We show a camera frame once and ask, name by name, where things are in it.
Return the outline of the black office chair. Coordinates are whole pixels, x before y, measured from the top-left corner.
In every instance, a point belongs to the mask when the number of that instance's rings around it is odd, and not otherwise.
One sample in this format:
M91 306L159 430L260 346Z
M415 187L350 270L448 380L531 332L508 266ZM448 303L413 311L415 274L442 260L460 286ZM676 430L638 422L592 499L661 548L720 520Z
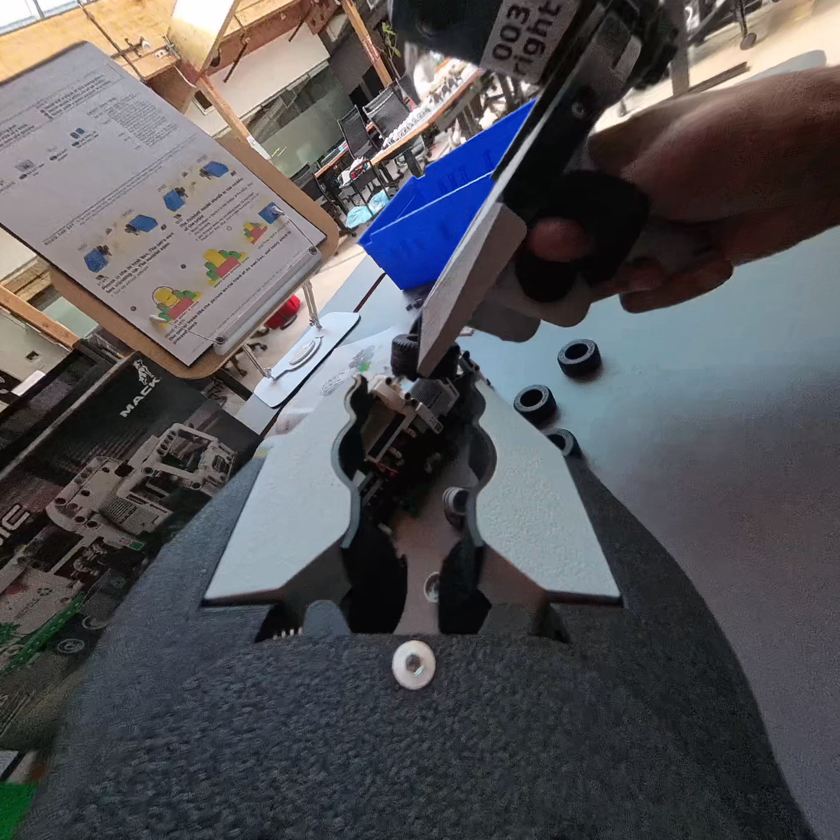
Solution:
M375 138L368 131L368 122L362 111L353 105L338 119L343 139L352 154L353 161L369 162L378 151Z

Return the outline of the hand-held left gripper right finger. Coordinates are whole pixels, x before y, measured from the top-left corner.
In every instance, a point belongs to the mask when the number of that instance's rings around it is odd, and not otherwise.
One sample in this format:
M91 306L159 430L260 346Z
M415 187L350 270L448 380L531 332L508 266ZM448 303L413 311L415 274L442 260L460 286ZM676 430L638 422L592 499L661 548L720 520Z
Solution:
M477 589L492 607L537 616L547 606L620 607L622 593L567 459L487 381L468 406L466 526L478 552Z

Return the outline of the blue plastic bin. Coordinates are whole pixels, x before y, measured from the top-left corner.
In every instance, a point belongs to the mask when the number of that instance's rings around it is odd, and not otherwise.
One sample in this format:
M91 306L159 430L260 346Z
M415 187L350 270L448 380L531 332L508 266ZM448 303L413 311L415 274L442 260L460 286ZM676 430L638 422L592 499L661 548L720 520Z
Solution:
M492 174L532 110L529 102L411 177L359 243L401 290L432 284L493 186Z

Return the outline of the wooden work table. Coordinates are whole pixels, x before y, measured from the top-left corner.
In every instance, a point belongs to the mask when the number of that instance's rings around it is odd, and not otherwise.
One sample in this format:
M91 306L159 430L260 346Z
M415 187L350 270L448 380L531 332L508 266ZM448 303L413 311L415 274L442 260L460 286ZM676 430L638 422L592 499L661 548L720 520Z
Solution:
M435 96L424 102L420 107L412 111L402 110L401 121L390 131L384 129L384 121L369 121L367 129L372 138L375 138L378 151L369 162L353 161L348 169L354 172L358 169L373 168L378 170L386 162L397 156L402 156L410 170L415 176L422 173L417 168L416 156L413 153L413 146L416 140L422 139L424 135L435 128L443 118L454 116L457 106L466 97L477 91L480 79L484 71L472 66L466 67L465 72L458 78L448 77L435 90ZM329 158L314 173L317 179L322 178L331 169L338 166L342 159L351 155L348 146L343 140L339 151Z

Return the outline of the black lego truck chassis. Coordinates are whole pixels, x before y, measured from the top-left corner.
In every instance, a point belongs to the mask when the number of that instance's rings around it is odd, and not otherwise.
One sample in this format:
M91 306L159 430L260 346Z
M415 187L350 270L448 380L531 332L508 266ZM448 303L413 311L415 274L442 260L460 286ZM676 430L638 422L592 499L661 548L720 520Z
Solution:
M371 410L360 430L364 461L354 482L375 525L420 512L457 454L467 420L467 386L478 371L470 353L453 344L430 378L408 381L393 373L371 378Z

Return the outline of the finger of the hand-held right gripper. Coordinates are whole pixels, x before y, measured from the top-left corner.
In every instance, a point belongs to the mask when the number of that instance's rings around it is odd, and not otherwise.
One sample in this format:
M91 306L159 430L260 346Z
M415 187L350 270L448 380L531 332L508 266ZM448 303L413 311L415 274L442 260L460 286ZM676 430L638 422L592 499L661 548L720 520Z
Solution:
M416 362L420 376L434 372L527 236L527 222L510 209L504 192L528 132L525 119L492 173L487 197L425 300Z

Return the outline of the green plastic bin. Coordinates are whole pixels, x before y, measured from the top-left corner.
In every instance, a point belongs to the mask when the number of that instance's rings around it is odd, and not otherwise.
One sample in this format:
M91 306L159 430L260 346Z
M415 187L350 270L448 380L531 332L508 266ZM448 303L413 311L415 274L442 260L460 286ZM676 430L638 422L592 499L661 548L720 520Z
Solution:
M35 782L1 783L1 839L13 839L27 817L37 791Z

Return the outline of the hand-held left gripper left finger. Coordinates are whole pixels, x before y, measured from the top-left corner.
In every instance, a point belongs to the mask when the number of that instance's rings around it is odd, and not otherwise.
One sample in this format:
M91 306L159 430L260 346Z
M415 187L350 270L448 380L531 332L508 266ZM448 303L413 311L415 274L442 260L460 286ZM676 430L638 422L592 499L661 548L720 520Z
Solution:
M354 376L268 449L203 596L210 608L280 606L294 623L320 603L346 633L370 569L370 526L354 483L368 382Z

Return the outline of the lego truck set box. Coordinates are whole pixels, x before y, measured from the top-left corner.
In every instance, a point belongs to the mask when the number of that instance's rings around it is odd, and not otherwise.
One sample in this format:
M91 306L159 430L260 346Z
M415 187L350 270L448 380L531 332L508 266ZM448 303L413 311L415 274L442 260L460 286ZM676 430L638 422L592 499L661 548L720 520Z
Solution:
M2 677L89 656L142 573L258 436L185 381L112 368L2 469Z

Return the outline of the person's right hand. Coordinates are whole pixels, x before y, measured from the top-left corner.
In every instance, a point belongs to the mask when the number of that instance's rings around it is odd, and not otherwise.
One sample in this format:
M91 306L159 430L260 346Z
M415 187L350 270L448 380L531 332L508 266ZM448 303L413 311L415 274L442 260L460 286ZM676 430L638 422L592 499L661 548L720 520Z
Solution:
M654 217L709 232L690 268L643 260L593 293L631 313L670 308L838 227L839 68L664 100L594 133L586 150L597 171L635 184Z

